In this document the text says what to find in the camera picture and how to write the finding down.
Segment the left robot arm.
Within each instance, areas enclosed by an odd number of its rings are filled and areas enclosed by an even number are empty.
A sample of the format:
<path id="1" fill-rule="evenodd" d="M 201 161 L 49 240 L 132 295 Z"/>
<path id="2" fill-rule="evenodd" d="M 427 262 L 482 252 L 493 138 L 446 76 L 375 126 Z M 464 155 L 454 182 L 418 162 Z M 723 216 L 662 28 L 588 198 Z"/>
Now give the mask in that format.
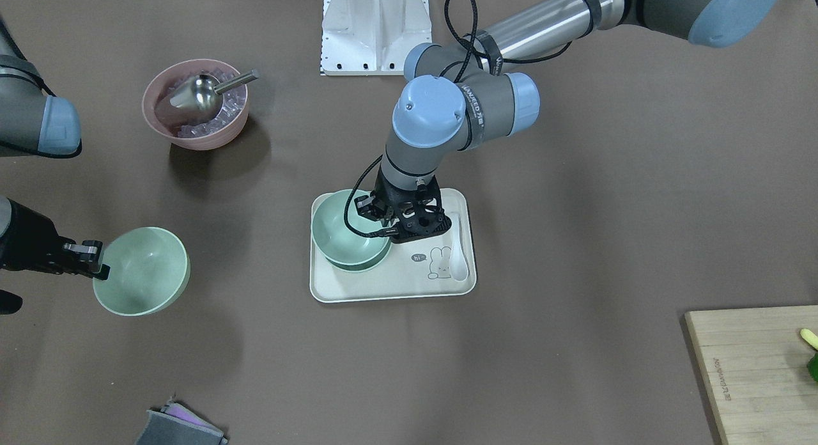
<path id="1" fill-rule="evenodd" d="M 531 127 L 541 99 L 515 66 L 548 61 L 597 29 L 622 24 L 721 48 L 742 40 L 776 0 L 544 0 L 508 19 L 472 26 L 452 45 L 422 43 L 406 57 L 406 86 L 392 110 L 376 186 L 350 195 L 342 215 L 363 238 L 400 244 L 446 233 L 435 173 L 448 153 Z"/>

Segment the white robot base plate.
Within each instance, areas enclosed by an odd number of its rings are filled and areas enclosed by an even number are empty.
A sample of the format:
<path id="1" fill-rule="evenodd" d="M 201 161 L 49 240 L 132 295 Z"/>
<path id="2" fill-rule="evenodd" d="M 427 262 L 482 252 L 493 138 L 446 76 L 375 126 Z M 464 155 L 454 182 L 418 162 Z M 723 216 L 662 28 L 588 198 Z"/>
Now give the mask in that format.
<path id="1" fill-rule="evenodd" d="M 322 0 L 320 72 L 404 74 L 407 55 L 431 41 L 429 0 Z"/>

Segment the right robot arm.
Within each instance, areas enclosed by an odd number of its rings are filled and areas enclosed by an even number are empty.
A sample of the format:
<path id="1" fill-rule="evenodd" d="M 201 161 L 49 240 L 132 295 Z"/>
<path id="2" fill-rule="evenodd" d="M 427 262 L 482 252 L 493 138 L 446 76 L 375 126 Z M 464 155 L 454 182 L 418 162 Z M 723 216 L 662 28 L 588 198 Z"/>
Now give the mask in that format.
<path id="1" fill-rule="evenodd" d="M 31 61 L 24 57 L 2 23 L 1 141 L 2 156 L 72 159 L 82 153 L 79 114 L 72 102 L 54 95 Z M 1 264 L 3 270 L 80 275 L 106 280 L 103 243 L 77 243 L 59 235 L 44 215 L 1 198 Z"/>

